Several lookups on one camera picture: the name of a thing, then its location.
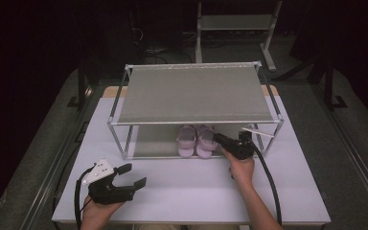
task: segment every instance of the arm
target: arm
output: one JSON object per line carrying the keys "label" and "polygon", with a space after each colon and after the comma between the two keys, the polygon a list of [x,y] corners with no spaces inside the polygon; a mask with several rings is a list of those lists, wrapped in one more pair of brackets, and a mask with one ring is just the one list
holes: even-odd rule
{"label": "arm", "polygon": [[109,222],[112,214],[118,210],[124,203],[114,203],[103,205],[95,203],[87,196],[84,204],[89,202],[82,213],[81,230],[100,230]]}
{"label": "arm", "polygon": [[222,151],[231,164],[230,172],[236,181],[253,229],[282,229],[280,224],[270,214],[253,186],[252,178],[255,169],[253,158],[240,161],[225,149],[222,149]]}

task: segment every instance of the pink shoe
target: pink shoe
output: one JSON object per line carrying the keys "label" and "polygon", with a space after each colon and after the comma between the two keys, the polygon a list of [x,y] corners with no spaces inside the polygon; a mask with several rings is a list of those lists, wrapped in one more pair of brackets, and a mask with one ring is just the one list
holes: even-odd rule
{"label": "pink shoe", "polygon": [[178,154],[182,157],[190,157],[194,154],[196,145],[196,130],[193,126],[181,126],[178,131]]}
{"label": "pink shoe", "polygon": [[198,144],[196,154],[201,158],[210,158],[212,151],[217,149],[218,143],[213,141],[214,128],[211,126],[200,125],[196,127],[196,136]]}

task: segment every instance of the gray shelf board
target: gray shelf board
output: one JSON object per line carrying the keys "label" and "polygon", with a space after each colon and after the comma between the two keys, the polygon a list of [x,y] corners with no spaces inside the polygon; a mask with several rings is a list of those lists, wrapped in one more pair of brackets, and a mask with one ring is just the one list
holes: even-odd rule
{"label": "gray shelf board", "polygon": [[201,31],[268,30],[271,14],[202,15]]}
{"label": "gray shelf board", "polygon": [[134,66],[118,126],[273,123],[252,62]]}

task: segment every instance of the black cable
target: black cable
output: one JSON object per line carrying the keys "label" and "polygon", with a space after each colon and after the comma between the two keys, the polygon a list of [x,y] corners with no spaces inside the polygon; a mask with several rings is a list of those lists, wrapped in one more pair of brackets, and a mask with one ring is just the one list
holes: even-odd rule
{"label": "black cable", "polygon": [[90,198],[83,206],[82,206],[82,208],[80,209],[80,212],[82,212],[82,210],[86,207],[86,205],[88,205],[89,204],[89,202],[91,202],[92,201],[92,198]]}
{"label": "black cable", "polygon": [[92,168],[89,168],[88,170],[83,172],[82,175],[80,176],[80,179],[78,179],[77,183],[76,183],[76,191],[74,193],[74,214],[76,216],[76,223],[77,223],[77,228],[78,229],[81,229],[81,209],[80,209],[81,181],[87,173],[90,173],[92,171],[92,169],[94,169],[95,165],[96,164],[94,164],[94,166]]}
{"label": "black cable", "polygon": [[[56,188],[55,188],[55,195],[53,196],[53,204],[52,204],[52,210],[53,210],[53,213],[55,213],[55,210],[56,210],[56,198],[57,198],[57,193],[58,193],[58,188],[59,188],[59,184],[61,182],[61,179],[62,177],[64,176],[64,172],[65,172],[65,169],[67,168],[67,165],[70,163],[71,159],[73,158],[74,154],[77,152],[77,150],[80,148],[81,146],[81,143],[79,143],[76,148],[71,152],[70,156],[68,156],[68,159],[67,161],[65,162],[65,165],[64,167],[62,168],[61,170],[61,173],[59,175],[59,178],[58,178],[58,182],[57,182],[57,185],[56,185]],[[53,221],[53,225],[56,227],[57,230],[60,230],[57,223],[55,221]]]}
{"label": "black cable", "polygon": [[196,33],[188,33],[183,35],[183,42],[181,43],[182,46],[188,45],[192,42],[196,41]]}
{"label": "black cable", "polygon": [[277,194],[277,189],[276,189],[276,185],[274,184],[274,180],[273,177],[271,176],[270,171],[268,170],[267,164],[265,163],[265,159],[263,158],[262,153],[256,148],[255,149],[259,159],[262,162],[262,166],[264,169],[265,174],[267,175],[267,179],[270,182],[270,187],[271,187],[271,191],[273,192],[273,197],[274,197],[274,203],[276,205],[276,213],[277,213],[277,222],[280,224],[280,226],[282,225],[282,210],[280,208],[280,201],[279,201],[279,196]]}
{"label": "black cable", "polygon": [[182,54],[183,56],[187,57],[187,59],[190,61],[190,63],[193,63],[193,59],[189,55],[187,55],[184,52],[181,52],[180,54]]}
{"label": "black cable", "polygon": [[167,63],[168,63],[164,58],[159,57],[159,56],[144,56],[144,58],[154,58],[154,59],[159,58],[159,59],[162,59],[162,60],[165,62],[165,64],[167,64]]}

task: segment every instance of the dark background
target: dark background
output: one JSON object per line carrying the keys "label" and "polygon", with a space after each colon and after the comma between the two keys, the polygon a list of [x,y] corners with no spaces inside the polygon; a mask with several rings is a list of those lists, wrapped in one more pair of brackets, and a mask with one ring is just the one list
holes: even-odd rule
{"label": "dark background", "polygon": [[[196,1],[120,2],[0,0],[0,196],[80,63],[90,83],[119,78],[140,56],[132,27],[174,49],[182,32],[196,30]],[[206,2],[210,13],[247,13],[253,4]],[[334,67],[368,107],[368,0],[284,1],[276,34],[297,34],[290,54],[302,61],[331,47]]]}

